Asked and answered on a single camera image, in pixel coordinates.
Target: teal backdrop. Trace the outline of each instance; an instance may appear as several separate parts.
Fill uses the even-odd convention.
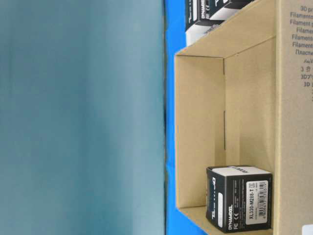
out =
[[[0,1],[0,234],[164,234],[163,1]]]

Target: product label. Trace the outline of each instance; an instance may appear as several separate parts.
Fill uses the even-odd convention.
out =
[[[304,225],[302,227],[302,235],[312,235],[313,234],[313,224]]]
[[[246,183],[246,224],[268,221],[268,181]]]
[[[223,227],[223,194],[219,192],[219,226]]]

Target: dynamixel box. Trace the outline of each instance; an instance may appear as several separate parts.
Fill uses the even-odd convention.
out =
[[[238,10],[253,0],[209,0],[209,12],[211,20],[227,20]]]
[[[272,228],[245,235],[312,235],[312,30],[312,0],[255,0],[175,55],[176,207],[205,233],[205,169],[253,165]]]
[[[223,21],[209,18],[209,0],[185,0],[185,32],[187,46],[196,42]]]
[[[256,167],[207,168],[206,218],[225,233],[270,229],[272,174]]]

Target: cardboard divider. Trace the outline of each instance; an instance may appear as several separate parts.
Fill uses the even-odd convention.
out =
[[[225,164],[224,61],[177,56],[175,73],[176,205],[205,206],[205,168]]]

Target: cardboard box flap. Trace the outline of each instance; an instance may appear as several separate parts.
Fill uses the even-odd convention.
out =
[[[276,35],[276,1],[256,0],[177,55],[226,58]]]
[[[176,206],[179,208],[205,206],[205,169],[209,165],[225,164],[223,71],[223,59],[175,58]]]

